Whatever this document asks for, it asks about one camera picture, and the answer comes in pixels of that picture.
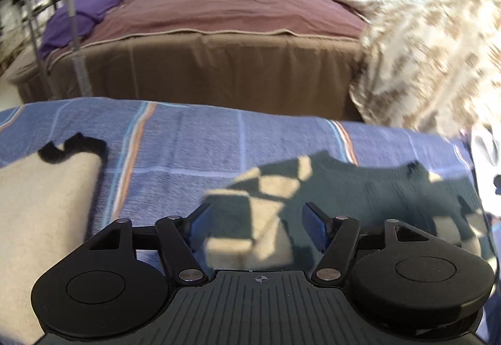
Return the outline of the dark green checkered sweater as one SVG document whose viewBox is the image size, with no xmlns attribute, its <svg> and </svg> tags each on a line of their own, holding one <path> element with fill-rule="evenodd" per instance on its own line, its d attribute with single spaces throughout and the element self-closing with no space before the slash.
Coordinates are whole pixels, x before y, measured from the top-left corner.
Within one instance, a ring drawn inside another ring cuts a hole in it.
<svg viewBox="0 0 501 345">
<path fill-rule="evenodd" d="M 224 189 L 208 191 L 212 269 L 302 269 L 321 258 L 302 226 L 302 207 L 355 218 L 363 230 L 395 218 L 495 265 L 482 205 L 468 178 L 443 180 L 421 163 L 363 168 L 320 151 L 255 167 Z"/>
</svg>

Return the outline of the blue plaid bed sheet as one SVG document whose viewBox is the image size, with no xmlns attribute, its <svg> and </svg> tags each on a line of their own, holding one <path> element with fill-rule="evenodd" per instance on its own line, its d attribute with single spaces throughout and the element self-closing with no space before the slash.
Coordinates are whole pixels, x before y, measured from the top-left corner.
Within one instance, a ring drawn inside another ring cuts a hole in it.
<svg viewBox="0 0 501 345">
<path fill-rule="evenodd" d="M 204 193 L 256 166 L 328 151 L 337 160 L 391 168 L 418 161 L 444 179 L 473 174 L 466 145 L 439 135 L 323 118 L 107 98 L 37 102 L 1 114 L 1 163 L 75 133 L 106 141 L 109 161 L 90 227 L 111 219 L 121 180 L 125 215 L 147 224 L 187 213 Z"/>
</svg>

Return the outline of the cream garment with black trim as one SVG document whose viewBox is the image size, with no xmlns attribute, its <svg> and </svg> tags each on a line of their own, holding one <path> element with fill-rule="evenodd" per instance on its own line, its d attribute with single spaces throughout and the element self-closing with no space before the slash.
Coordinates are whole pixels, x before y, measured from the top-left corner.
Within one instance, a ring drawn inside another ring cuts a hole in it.
<svg viewBox="0 0 501 345">
<path fill-rule="evenodd" d="M 1 338 L 43 334 L 31 308 L 37 279 L 80 246 L 107 157 L 103 140 L 76 133 L 1 170 Z"/>
</svg>

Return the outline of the white quilt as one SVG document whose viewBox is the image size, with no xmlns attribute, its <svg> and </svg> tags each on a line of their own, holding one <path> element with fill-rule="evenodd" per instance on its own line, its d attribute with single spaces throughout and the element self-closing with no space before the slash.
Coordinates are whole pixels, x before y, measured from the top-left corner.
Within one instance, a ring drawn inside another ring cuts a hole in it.
<svg viewBox="0 0 501 345">
<path fill-rule="evenodd" d="M 470 132 L 470 150 L 476 186 L 482 207 L 500 217 L 500 124 L 475 124 Z"/>
</svg>

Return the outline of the brown bed with mauve cover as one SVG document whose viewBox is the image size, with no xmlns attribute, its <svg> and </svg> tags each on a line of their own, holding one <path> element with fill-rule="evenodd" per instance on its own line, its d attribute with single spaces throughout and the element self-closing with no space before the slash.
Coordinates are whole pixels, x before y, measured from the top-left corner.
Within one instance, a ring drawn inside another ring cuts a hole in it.
<svg viewBox="0 0 501 345">
<path fill-rule="evenodd" d="M 334 0 L 77 0 L 95 96 L 359 120 L 365 22 Z"/>
</svg>

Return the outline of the beige patterned pillow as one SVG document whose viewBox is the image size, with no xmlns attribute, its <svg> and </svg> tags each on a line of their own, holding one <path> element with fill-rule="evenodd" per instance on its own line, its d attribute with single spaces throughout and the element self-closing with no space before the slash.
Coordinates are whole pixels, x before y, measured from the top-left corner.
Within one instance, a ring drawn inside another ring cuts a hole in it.
<svg viewBox="0 0 501 345">
<path fill-rule="evenodd" d="M 500 122 L 500 0 L 335 0 L 366 22 L 350 97 L 366 123 L 454 137 Z"/>
</svg>

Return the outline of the purple blanket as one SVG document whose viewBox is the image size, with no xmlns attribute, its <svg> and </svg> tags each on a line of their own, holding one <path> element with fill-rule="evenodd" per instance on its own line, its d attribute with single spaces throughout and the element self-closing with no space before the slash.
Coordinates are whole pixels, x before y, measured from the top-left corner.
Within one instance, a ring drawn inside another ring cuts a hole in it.
<svg viewBox="0 0 501 345">
<path fill-rule="evenodd" d="M 86 37 L 105 19 L 106 13 L 121 4 L 122 0 L 75 0 L 77 35 Z M 66 6 L 58 8 L 49 18 L 39 48 L 45 60 L 55 50 L 66 47 L 72 41 L 70 20 Z"/>
</svg>

